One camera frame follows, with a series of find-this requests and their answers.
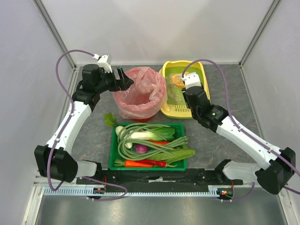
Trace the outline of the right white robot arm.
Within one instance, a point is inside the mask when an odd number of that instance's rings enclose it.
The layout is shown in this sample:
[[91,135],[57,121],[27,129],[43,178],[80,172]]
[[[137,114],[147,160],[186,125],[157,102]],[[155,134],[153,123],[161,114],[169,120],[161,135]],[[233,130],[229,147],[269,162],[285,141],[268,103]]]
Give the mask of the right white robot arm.
[[255,160],[254,164],[226,161],[222,172],[228,179],[258,183],[274,195],[285,187],[295,173],[294,150],[272,145],[242,126],[226,109],[212,105],[202,87],[183,88],[182,94],[193,119],[230,140]]

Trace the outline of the yellow litter box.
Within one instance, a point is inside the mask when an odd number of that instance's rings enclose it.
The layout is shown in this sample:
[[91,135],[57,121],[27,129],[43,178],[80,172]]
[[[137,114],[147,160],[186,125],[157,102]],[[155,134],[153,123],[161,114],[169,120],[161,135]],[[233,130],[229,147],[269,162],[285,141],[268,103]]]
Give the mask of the yellow litter box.
[[[165,78],[169,74],[182,74],[183,70],[190,63],[187,60],[178,60],[178,61],[167,61],[163,67],[160,69],[159,73]],[[209,87],[205,75],[205,71],[202,63],[198,62],[190,66],[187,73],[196,72],[199,75],[201,84],[204,87],[207,98],[210,99]],[[186,107],[186,105],[169,105],[167,102],[161,108],[161,112],[169,117],[174,119],[191,119],[191,111]]]

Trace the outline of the pink plastic bin liner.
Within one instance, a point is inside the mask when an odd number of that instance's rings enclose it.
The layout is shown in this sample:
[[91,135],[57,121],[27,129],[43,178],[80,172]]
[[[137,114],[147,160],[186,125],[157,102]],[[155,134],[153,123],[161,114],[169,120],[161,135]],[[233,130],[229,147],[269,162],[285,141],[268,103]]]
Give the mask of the pink plastic bin liner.
[[167,101],[165,78],[150,67],[135,67],[125,74],[134,84],[126,91],[113,93],[119,115],[133,119],[156,114]]

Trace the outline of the red trash bin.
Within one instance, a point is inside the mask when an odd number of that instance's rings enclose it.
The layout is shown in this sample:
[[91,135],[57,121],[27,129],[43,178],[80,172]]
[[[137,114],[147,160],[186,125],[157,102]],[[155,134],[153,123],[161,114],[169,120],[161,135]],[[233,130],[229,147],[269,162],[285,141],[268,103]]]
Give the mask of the red trash bin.
[[132,120],[135,121],[135,122],[148,122],[150,120],[152,120],[153,118],[155,117],[155,114],[152,115],[152,116],[143,116],[143,117],[134,117]]

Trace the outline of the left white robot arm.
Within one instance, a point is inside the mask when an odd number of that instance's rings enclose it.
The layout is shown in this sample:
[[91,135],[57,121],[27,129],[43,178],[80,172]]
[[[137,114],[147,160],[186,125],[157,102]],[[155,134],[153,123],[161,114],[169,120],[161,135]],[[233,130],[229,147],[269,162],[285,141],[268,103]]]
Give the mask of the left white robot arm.
[[34,150],[42,177],[72,182],[75,178],[95,176],[101,165],[92,161],[74,160],[71,156],[74,141],[99,102],[101,93],[127,90],[132,84],[134,81],[120,67],[112,72],[96,64],[83,67],[82,80],[72,95],[72,102],[58,130],[44,146],[39,145]]

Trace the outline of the orange litter scoop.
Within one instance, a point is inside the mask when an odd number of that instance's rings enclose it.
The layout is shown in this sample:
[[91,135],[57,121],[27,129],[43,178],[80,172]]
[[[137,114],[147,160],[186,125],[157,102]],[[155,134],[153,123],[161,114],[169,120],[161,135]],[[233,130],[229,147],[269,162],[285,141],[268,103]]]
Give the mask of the orange litter scoop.
[[177,88],[185,88],[185,83],[182,79],[181,74],[172,75],[171,80]]

